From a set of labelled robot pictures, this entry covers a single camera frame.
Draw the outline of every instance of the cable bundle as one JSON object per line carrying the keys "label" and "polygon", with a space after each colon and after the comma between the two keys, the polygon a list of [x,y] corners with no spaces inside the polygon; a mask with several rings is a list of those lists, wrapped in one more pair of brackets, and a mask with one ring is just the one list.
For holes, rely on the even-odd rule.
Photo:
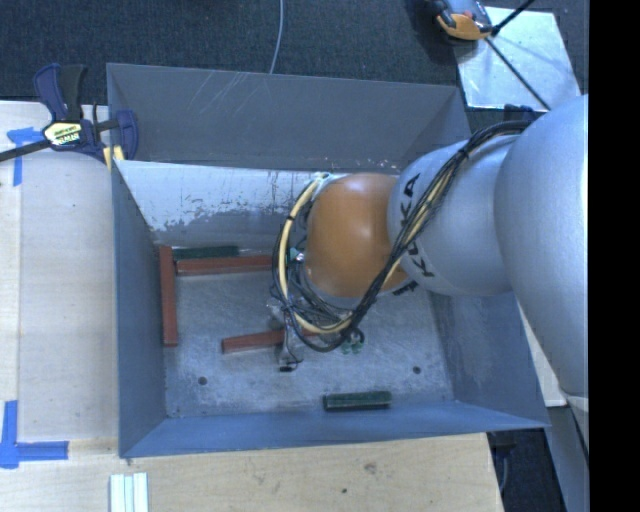
{"label": "cable bundle", "polygon": [[[351,342],[357,340],[361,343],[364,340],[364,335],[358,329],[358,325],[376,302],[380,290],[400,264],[402,256],[424,231],[442,205],[442,201],[462,163],[489,140],[498,136],[521,133],[530,124],[530,121],[507,121],[479,130],[440,168],[407,216],[383,269],[375,277],[356,308],[351,311],[334,308],[320,297],[315,296],[310,290],[304,290],[297,277],[300,272],[300,262],[295,262],[295,259],[289,261],[291,228],[303,208],[312,203],[314,192],[328,177],[328,174],[320,175],[310,182],[296,200],[282,225],[273,252],[274,284],[272,293],[282,304],[285,320],[294,328],[298,337],[307,346],[318,352],[330,352],[348,340]],[[289,282],[297,283],[302,297],[294,298],[289,289]],[[307,304],[300,304],[300,299]],[[318,335],[321,340],[325,340],[325,343],[313,342],[305,333]]]}

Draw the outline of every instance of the yellow label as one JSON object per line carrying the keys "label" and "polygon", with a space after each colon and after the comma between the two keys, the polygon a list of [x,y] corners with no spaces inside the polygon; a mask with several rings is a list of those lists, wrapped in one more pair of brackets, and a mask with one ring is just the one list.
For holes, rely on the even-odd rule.
{"label": "yellow label", "polygon": [[54,123],[44,131],[44,136],[54,146],[64,146],[80,140],[82,126],[78,123]]}

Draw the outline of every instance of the wooden stick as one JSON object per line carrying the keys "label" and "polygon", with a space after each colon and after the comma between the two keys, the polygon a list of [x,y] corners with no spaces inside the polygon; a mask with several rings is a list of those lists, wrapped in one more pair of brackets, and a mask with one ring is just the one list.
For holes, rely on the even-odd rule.
{"label": "wooden stick", "polygon": [[[303,330],[305,336],[315,336],[314,333]],[[284,343],[284,329],[276,331],[257,332],[242,336],[232,336],[222,340],[222,353],[242,352],[257,348],[276,347]]]}
{"label": "wooden stick", "polygon": [[176,283],[173,251],[161,245],[160,251],[160,295],[162,299],[162,341],[166,347],[178,345],[178,319],[176,313]]}
{"label": "wooden stick", "polygon": [[235,274],[271,269],[271,256],[237,256],[229,258],[198,258],[176,262],[179,276],[203,274]]}

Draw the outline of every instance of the blue tape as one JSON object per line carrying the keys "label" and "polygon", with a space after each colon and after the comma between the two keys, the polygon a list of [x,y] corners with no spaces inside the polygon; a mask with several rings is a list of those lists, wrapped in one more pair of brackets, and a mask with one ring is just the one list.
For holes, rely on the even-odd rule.
{"label": "blue tape", "polygon": [[0,468],[16,469],[20,462],[39,460],[67,460],[69,441],[46,443],[18,443],[18,401],[4,404]]}
{"label": "blue tape", "polygon": [[[42,133],[38,130],[34,130],[32,127],[21,128],[19,130],[9,130],[7,137],[16,145],[20,147],[24,144],[31,142],[39,142],[44,139]],[[13,164],[13,186],[17,187],[22,183],[22,157],[19,156],[15,159]]]}

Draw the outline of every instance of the black cable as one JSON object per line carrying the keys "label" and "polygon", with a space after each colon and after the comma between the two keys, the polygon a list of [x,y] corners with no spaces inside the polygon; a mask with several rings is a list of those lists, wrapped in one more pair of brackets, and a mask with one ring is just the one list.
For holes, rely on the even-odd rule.
{"label": "black cable", "polygon": [[[278,260],[280,257],[279,248],[282,242],[282,235],[284,231],[283,224],[282,229],[278,234],[273,251],[272,276],[274,285],[272,287],[272,294],[282,304],[282,311],[286,315],[286,319],[290,321],[291,327],[294,329],[296,335],[302,340],[302,342],[317,352],[330,352],[341,346],[347,340],[353,341],[354,338],[359,339],[359,341],[362,342],[362,340],[364,340],[364,334],[358,327],[360,322],[365,317],[369,309],[377,301],[378,294],[382,290],[387,277],[395,267],[397,261],[402,258],[411,244],[413,244],[416,238],[420,236],[420,234],[422,234],[428,223],[437,213],[462,164],[476,149],[478,149],[494,137],[521,133],[530,124],[531,121],[527,120],[504,121],[502,123],[498,123],[488,128],[479,130],[469,138],[469,140],[462,148],[460,148],[453,156],[451,156],[451,158],[436,173],[435,177],[429,183],[427,189],[420,196],[415,207],[407,215],[406,222],[403,224],[398,236],[394,240],[390,256],[387,259],[383,269],[374,278],[373,282],[365,292],[359,304],[351,312],[349,325],[340,330],[338,333],[332,334],[336,336],[336,339],[328,343],[327,345],[318,345],[309,340],[304,335],[303,330],[296,319],[296,315],[299,315],[300,317],[304,318],[305,321],[311,324],[315,324],[315,322],[313,322],[309,318],[309,315],[307,314],[308,308],[303,308],[299,305],[294,304],[290,297],[285,296],[284,291],[280,286]],[[302,197],[302,195],[308,190],[309,186],[311,185],[305,187],[299,198]],[[433,197],[433,199],[430,199],[436,187],[438,187],[439,191]],[[294,220],[295,219],[289,218],[286,222],[293,222]],[[287,264],[286,271],[287,273],[293,273],[295,275],[299,272],[299,267],[296,265]],[[296,286],[300,286],[301,288],[303,288],[302,283],[299,283],[297,281],[297,277],[292,276],[292,279],[288,279],[288,281],[295,282]],[[316,316],[326,315],[326,317],[334,321],[334,323],[342,321],[342,319],[335,313],[336,308],[331,308],[320,297],[314,297],[315,294],[313,294],[310,290],[308,292],[311,293],[311,295],[309,295],[308,293],[303,293],[304,299],[307,300],[312,307],[317,307],[317,311],[313,310],[312,313],[316,314]]]}
{"label": "black cable", "polygon": [[509,23],[516,16],[518,16],[522,11],[524,11],[527,7],[529,7],[535,1],[536,0],[527,0],[524,4],[522,4],[515,11],[513,11],[511,14],[509,14],[509,16],[507,16],[500,23],[498,23],[495,27],[493,27],[493,29],[491,30],[491,35],[494,36],[494,37],[497,36],[498,32],[500,32],[507,23]]}
{"label": "black cable", "polygon": [[498,50],[498,47],[493,43],[493,41],[491,41],[491,39],[488,37],[485,39],[485,41],[493,49],[493,51],[496,52],[496,55],[500,57],[502,62],[504,62],[507,65],[507,67],[513,72],[514,75],[516,75],[518,80],[522,82],[522,85],[524,85],[529,90],[529,92],[533,94],[533,96],[540,102],[540,104],[547,110],[551,110],[551,107],[549,106],[549,104],[540,97],[540,95],[535,91],[535,89],[531,86],[531,84],[527,82],[527,80],[520,74],[520,72],[513,66],[513,64],[509,62],[509,60],[504,56],[504,54],[500,50]]}

